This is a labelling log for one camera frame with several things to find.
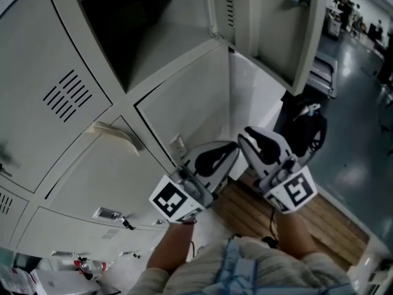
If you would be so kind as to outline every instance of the cable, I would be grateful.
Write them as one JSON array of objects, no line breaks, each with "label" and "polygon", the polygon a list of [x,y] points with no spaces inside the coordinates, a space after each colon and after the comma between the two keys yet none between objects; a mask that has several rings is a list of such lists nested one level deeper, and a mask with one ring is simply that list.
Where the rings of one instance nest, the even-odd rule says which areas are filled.
[{"label": "cable", "polygon": [[269,229],[270,229],[270,233],[271,233],[271,235],[273,236],[273,238],[274,238],[275,240],[278,241],[277,237],[275,236],[275,234],[274,234],[274,232],[273,232],[273,218],[274,218],[275,212],[276,212],[276,209],[273,208],[273,210],[271,211],[271,215],[270,215],[270,225],[269,225]]},{"label": "cable", "polygon": [[119,220],[123,223],[124,227],[129,230],[135,230],[135,227],[131,226],[131,224],[122,216]]},{"label": "cable", "polygon": [[191,245],[192,245],[192,257],[195,257],[195,244],[193,241],[191,241]]}]

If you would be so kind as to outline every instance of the person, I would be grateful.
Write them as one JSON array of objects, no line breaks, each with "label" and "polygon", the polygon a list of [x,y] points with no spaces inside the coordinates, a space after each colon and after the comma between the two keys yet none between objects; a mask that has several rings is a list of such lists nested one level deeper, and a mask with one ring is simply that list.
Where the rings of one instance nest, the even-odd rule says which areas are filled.
[{"label": "person", "polygon": [[356,9],[354,8],[352,12],[352,23],[357,22],[360,17],[360,5],[356,4]]},{"label": "person", "polygon": [[297,213],[276,216],[279,250],[241,237],[211,243],[186,263],[194,223],[169,225],[128,295],[356,293]]},{"label": "person", "polygon": [[338,3],[337,9],[343,11],[341,13],[341,30],[345,31],[354,3],[351,0],[334,0],[334,3]]},{"label": "person", "polygon": [[382,29],[382,21],[378,20],[378,25],[376,26],[376,30],[379,32]]},{"label": "person", "polygon": [[360,38],[360,33],[362,32],[363,17],[360,15],[359,9],[360,5],[356,4],[357,9],[353,9],[352,12],[352,26],[349,35],[354,33],[354,36],[358,34]]}]

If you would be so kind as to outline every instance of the wooden floor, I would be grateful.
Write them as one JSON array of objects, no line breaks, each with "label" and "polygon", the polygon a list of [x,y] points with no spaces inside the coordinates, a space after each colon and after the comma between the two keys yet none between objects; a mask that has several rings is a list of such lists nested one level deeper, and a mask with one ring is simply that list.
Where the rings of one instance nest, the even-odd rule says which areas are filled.
[{"label": "wooden floor", "polygon": [[[255,173],[248,169],[238,181],[230,181],[213,209],[234,234],[261,239],[271,236],[272,207],[257,193],[256,179]],[[322,252],[345,271],[357,265],[369,239],[364,231],[321,195],[298,212]]]}]

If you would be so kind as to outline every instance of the tiled floor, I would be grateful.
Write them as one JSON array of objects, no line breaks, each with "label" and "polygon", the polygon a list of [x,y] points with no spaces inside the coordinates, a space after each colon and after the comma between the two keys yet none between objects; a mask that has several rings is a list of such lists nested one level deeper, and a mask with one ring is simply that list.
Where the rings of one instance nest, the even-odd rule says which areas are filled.
[{"label": "tiled floor", "polygon": [[[383,259],[391,256],[390,251],[386,245],[376,237],[370,229],[362,223],[357,216],[349,211],[344,205],[342,205],[334,196],[332,196],[325,189],[317,185],[318,193],[324,196],[331,204],[342,211],[350,220],[356,223],[364,232],[370,236],[370,240],[367,244],[366,250],[363,256],[359,260],[357,266],[351,267],[348,275],[352,281],[352,285],[359,295],[367,294],[368,291],[368,278],[371,273],[378,267]],[[387,288],[389,283],[393,280],[393,270],[390,273],[384,287]]]},{"label": "tiled floor", "polygon": [[374,48],[374,42],[373,42],[370,38],[368,38],[366,34],[360,35],[359,41],[360,41],[360,43],[362,43],[367,49],[373,50],[373,48]]},{"label": "tiled floor", "polygon": [[[201,246],[205,246],[208,243],[220,239],[227,239],[232,236],[230,230],[224,226],[223,220],[213,211],[205,211],[196,218],[198,222],[195,225],[192,238],[196,251]],[[107,271],[100,280],[121,290],[122,294],[126,294],[146,268],[149,256],[150,255],[147,255],[141,259],[121,259],[116,263],[116,266]],[[192,250],[190,249],[188,261],[191,259]]]},{"label": "tiled floor", "polygon": [[382,60],[362,43],[341,34],[321,37],[319,50],[338,60],[338,95],[323,102],[328,120],[324,147],[310,162],[315,181],[393,248],[393,157],[378,126]]}]

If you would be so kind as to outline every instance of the plastic bottle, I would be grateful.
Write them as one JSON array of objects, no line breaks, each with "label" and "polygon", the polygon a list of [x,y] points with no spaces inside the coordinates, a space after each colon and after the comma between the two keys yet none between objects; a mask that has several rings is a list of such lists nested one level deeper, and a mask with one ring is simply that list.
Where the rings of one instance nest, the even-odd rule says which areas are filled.
[{"label": "plastic bottle", "polygon": [[102,262],[96,260],[86,259],[83,261],[75,261],[75,265],[85,273],[90,273],[93,276],[100,275],[115,266],[115,262]]},{"label": "plastic bottle", "polygon": [[0,265],[0,282],[10,292],[28,295],[36,292],[36,284],[30,274],[21,269]]}]

